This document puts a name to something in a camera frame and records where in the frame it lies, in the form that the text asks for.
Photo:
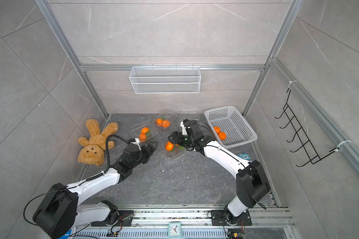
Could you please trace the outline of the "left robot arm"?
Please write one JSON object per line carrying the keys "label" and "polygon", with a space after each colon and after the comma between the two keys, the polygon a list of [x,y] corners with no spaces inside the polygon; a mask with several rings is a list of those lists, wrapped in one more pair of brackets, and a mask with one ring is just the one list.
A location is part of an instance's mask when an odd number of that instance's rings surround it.
{"label": "left robot arm", "polygon": [[130,144],[107,172],[69,185],[53,185],[35,211],[33,221],[52,239],[59,239],[72,228],[84,224],[99,222],[113,226],[120,223],[117,206],[108,200],[95,204],[84,204],[84,201],[127,179],[135,167],[149,161],[157,146],[156,141],[142,146]]}

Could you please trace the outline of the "orange one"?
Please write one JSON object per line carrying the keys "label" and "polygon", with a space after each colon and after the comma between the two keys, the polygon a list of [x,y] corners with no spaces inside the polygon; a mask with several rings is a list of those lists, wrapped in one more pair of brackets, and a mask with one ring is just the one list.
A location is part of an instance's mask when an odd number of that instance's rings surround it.
{"label": "orange one", "polygon": [[213,128],[214,128],[214,130],[215,130],[215,132],[216,132],[217,134],[219,134],[219,133],[221,132],[220,127],[214,126]]}

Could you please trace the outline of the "clear plastic container front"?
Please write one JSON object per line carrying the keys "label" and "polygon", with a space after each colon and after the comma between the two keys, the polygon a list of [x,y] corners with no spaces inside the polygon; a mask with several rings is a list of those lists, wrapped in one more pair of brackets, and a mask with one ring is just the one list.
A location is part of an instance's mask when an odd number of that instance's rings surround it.
{"label": "clear plastic container front", "polygon": [[180,112],[179,114],[177,114],[176,125],[180,126],[180,122],[182,122],[185,119],[189,119],[189,120],[199,119],[202,122],[206,122],[206,118],[204,114],[198,114],[194,112]]}

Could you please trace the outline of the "orange two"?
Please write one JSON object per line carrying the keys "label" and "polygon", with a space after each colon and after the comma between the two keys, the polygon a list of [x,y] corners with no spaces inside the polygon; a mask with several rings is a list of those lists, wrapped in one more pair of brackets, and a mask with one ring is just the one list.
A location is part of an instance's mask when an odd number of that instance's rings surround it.
{"label": "orange two", "polygon": [[225,140],[226,139],[226,133],[221,131],[219,134],[218,134],[218,137],[220,140]]}

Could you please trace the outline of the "orange seven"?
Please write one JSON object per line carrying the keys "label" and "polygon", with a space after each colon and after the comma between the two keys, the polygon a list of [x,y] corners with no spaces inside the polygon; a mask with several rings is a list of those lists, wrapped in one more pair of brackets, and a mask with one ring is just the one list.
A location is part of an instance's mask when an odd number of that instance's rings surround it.
{"label": "orange seven", "polygon": [[174,149],[174,144],[168,141],[165,145],[165,149],[167,151],[172,151]]}

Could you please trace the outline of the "clear plastic container back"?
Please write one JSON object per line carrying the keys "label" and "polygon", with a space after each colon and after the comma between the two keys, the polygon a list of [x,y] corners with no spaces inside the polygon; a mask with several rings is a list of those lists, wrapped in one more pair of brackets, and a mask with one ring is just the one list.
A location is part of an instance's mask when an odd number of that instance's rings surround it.
{"label": "clear plastic container back", "polygon": [[177,114],[172,110],[163,110],[153,119],[153,127],[157,130],[171,131],[175,129]]}

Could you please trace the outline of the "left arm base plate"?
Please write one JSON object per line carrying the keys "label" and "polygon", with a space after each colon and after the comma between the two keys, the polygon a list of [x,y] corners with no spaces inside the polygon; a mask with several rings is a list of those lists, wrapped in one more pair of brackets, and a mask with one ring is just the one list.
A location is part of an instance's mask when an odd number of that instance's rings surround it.
{"label": "left arm base plate", "polygon": [[134,217],[133,210],[111,212],[110,216],[108,216],[105,221],[92,222],[91,226],[93,226],[93,227],[126,226],[126,227],[128,227],[128,226],[131,226],[133,217]]}

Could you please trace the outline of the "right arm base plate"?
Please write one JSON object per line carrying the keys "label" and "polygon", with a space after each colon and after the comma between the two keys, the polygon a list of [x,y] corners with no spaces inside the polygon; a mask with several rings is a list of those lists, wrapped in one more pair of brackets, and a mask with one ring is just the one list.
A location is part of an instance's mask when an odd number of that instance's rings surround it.
{"label": "right arm base plate", "polygon": [[239,216],[232,215],[228,210],[211,210],[208,213],[213,226],[251,226],[252,221],[248,211],[243,212]]}

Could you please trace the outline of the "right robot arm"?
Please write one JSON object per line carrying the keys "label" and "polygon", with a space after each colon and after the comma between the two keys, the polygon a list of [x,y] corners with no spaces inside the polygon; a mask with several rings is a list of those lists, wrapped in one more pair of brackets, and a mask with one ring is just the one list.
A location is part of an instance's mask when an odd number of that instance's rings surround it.
{"label": "right robot arm", "polygon": [[203,134],[196,120],[185,119],[180,127],[181,131],[174,131],[168,141],[214,160],[236,180],[236,196],[216,218],[236,225],[249,218],[248,210],[255,205],[267,209],[260,200],[271,191],[271,186],[260,162],[247,161],[233,154],[215,138]]}

